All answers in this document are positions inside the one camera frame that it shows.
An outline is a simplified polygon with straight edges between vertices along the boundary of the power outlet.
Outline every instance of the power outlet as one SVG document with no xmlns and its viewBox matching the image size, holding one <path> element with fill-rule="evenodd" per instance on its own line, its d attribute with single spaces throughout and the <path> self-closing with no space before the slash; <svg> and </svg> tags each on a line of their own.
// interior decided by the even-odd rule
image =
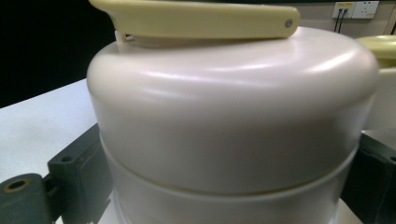
<svg viewBox="0 0 396 224">
<path fill-rule="evenodd" d="M 334 12 L 332 13 L 332 17 L 333 18 L 339 17 L 341 19 L 344 15 L 344 10 L 347 9 L 344 18 L 352 18 L 354 8 L 355 8 L 355 2 L 336 2 L 334 7 Z"/>
<path fill-rule="evenodd" d="M 353 11 L 353 19 L 372 19 L 379 1 L 357 2 Z"/>
</svg>

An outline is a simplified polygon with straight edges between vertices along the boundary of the bolt hole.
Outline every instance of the bolt hole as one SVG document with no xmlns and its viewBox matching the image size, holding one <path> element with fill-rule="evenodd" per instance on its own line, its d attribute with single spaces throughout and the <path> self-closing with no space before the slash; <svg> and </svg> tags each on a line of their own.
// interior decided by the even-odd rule
<svg viewBox="0 0 396 224">
<path fill-rule="evenodd" d="M 16 180 L 4 187 L 5 193 L 12 193 L 24 189 L 29 184 L 29 180 L 20 179 Z"/>
<path fill-rule="evenodd" d="M 63 157 L 63 158 L 61 159 L 62 162 L 68 162 L 68 161 L 71 161 L 71 160 L 72 160 L 71 157 Z"/>
</svg>

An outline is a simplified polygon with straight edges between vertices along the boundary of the metal bolt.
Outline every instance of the metal bolt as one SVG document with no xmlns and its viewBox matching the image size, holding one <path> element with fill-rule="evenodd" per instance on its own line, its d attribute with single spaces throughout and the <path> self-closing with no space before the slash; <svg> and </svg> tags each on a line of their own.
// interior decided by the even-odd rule
<svg viewBox="0 0 396 224">
<path fill-rule="evenodd" d="M 288 19 L 285 21 L 285 26 L 287 28 L 290 28 L 293 25 L 293 20 L 292 19 Z"/>
</svg>

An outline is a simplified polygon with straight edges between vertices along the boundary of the wall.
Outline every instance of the wall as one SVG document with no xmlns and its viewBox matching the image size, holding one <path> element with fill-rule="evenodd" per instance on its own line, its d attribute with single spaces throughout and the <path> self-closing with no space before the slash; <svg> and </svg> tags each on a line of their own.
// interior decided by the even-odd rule
<svg viewBox="0 0 396 224">
<path fill-rule="evenodd" d="M 341 33 L 353 38 L 383 35 L 396 4 L 395 1 L 380 2 L 371 20 L 344 19 Z M 332 18 L 335 3 L 301 3 L 283 6 L 297 7 L 302 15 L 301 26 L 334 31 L 335 19 Z"/>
</svg>

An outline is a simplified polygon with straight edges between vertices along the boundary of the black background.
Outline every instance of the black background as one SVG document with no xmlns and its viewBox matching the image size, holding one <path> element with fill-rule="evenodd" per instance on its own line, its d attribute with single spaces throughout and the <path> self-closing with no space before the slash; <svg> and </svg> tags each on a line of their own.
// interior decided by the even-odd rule
<svg viewBox="0 0 396 224">
<path fill-rule="evenodd" d="M 2 2 L 0 107 L 83 79 L 114 39 L 110 18 L 88 0 Z"/>
</svg>

